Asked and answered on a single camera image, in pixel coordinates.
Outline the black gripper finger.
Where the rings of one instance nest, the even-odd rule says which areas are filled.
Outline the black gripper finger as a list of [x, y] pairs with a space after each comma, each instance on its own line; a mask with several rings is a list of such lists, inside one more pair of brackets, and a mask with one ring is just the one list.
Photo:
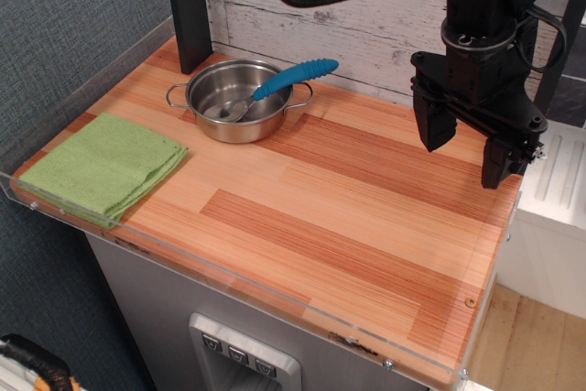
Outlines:
[[511, 175], [523, 176], [526, 161], [523, 150], [501, 136], [486, 140], [483, 151], [482, 185], [485, 189], [497, 189]]
[[413, 108], [419, 137], [428, 152], [450, 142], [457, 131], [457, 118], [450, 113], [447, 101], [419, 83], [413, 87]]

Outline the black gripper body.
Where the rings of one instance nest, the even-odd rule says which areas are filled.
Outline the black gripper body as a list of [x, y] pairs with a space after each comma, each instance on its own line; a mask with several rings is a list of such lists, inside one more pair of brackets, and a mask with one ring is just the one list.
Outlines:
[[486, 60], [449, 49], [411, 56], [419, 83], [447, 101], [458, 122], [486, 137], [501, 136], [520, 149], [536, 149], [548, 122], [526, 94], [528, 69], [512, 51]]

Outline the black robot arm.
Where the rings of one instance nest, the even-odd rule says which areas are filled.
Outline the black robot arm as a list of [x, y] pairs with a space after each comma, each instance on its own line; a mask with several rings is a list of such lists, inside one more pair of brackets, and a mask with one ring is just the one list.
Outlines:
[[411, 62], [413, 106], [428, 151], [448, 143], [464, 122], [486, 137], [482, 185], [497, 189], [521, 175], [541, 148], [548, 122], [526, 92], [535, 70], [536, 0], [447, 0], [444, 54], [417, 52]]

